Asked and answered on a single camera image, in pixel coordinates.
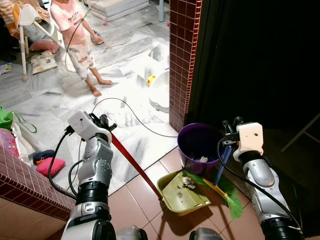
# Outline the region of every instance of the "child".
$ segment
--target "child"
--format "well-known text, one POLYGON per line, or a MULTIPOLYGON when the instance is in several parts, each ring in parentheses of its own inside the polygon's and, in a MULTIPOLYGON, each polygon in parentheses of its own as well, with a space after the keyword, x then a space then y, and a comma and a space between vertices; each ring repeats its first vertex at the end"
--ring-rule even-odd
POLYGON ((101 96, 88 76, 88 68, 98 80, 99 84, 112 85, 111 80, 103 80, 95 67, 95 62, 86 41, 85 29, 91 34, 98 44, 103 40, 95 34, 78 6, 77 0, 52 0, 50 7, 51 15, 58 24, 63 35, 65 49, 73 63, 77 74, 85 80, 90 91, 95 97, 101 96))

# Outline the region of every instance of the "pink cushion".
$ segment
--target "pink cushion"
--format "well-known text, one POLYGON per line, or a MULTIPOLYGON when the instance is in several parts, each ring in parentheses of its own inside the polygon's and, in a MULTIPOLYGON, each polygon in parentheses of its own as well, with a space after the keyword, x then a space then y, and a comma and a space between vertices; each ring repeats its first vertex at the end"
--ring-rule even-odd
POLYGON ((55 54, 58 48, 59 48, 59 45, 51 39, 39 39, 29 47, 29 50, 30 51, 51 50, 51 52, 55 54))
MULTIPOLYGON (((36 167, 36 170, 41 173, 43 176, 48 177, 49 166, 51 163, 52 157, 46 158, 39 166, 36 167)), ((51 176, 54 176, 64 165, 66 161, 61 160, 59 158, 55 158, 52 168, 51 168, 51 176)))

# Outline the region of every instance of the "purple bucket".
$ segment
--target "purple bucket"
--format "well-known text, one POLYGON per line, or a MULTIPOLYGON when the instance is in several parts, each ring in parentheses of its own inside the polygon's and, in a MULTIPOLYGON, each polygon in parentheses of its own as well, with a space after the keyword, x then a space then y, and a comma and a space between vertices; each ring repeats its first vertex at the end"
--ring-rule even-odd
POLYGON ((196 175, 207 175, 219 164, 217 144, 222 134, 214 127, 204 123, 191 123, 178 134, 178 150, 182 166, 196 175), (201 157, 208 162, 199 162, 201 157))

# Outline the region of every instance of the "yellow toy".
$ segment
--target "yellow toy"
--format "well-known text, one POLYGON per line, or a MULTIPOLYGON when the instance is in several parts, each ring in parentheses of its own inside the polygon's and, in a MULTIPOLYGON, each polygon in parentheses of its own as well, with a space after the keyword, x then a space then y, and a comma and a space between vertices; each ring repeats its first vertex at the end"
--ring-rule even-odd
POLYGON ((153 80, 156 78, 156 75, 151 75, 148 80, 146 81, 146 83, 148 84, 148 86, 150 87, 151 83, 153 82, 153 80))

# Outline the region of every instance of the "red tile wall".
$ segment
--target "red tile wall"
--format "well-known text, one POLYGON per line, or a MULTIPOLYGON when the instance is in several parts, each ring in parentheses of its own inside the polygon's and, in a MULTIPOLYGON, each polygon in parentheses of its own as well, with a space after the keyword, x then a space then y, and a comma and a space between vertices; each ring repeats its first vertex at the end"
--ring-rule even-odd
POLYGON ((170 0, 170 110, 176 130, 185 125, 189 108, 202 0, 170 0))
POLYGON ((56 191, 49 179, 0 146, 0 197, 37 212, 68 220, 75 200, 56 191))

